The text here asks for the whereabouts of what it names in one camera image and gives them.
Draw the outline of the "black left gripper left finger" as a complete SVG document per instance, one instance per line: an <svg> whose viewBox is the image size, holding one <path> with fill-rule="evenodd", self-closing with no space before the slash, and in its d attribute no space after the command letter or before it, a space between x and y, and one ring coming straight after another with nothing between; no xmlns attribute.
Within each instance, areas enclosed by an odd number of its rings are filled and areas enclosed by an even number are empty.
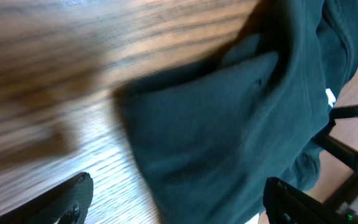
<svg viewBox="0 0 358 224"><path fill-rule="evenodd" d="M33 200L0 216L0 224L84 224L94 183L81 172Z"/></svg>

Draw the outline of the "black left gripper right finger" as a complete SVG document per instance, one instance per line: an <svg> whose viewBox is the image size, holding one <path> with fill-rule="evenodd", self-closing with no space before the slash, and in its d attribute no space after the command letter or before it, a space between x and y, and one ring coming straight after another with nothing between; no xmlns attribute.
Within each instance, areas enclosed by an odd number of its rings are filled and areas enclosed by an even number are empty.
<svg viewBox="0 0 358 224"><path fill-rule="evenodd" d="M358 176L349 177L324 203L270 177L263 205L271 224L358 224Z"/></svg>

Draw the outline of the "dark teal t-shirt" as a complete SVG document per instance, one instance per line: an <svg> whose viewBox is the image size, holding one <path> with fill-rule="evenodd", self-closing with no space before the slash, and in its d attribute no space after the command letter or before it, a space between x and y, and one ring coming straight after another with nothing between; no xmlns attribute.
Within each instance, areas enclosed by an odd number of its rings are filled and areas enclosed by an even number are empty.
<svg viewBox="0 0 358 224"><path fill-rule="evenodd" d="M117 93L137 166L162 223L245 223L265 181L316 183L329 121L358 68L358 1L261 1L210 58Z"/></svg>

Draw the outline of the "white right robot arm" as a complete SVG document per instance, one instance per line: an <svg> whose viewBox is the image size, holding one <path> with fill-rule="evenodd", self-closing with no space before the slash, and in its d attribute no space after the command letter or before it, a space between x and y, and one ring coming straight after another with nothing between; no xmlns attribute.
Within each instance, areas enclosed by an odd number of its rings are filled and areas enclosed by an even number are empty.
<svg viewBox="0 0 358 224"><path fill-rule="evenodd" d="M358 118L358 105L333 108L329 123L314 136L313 141L353 170L352 175L324 202L338 215L358 218L358 150L330 136L337 119Z"/></svg>

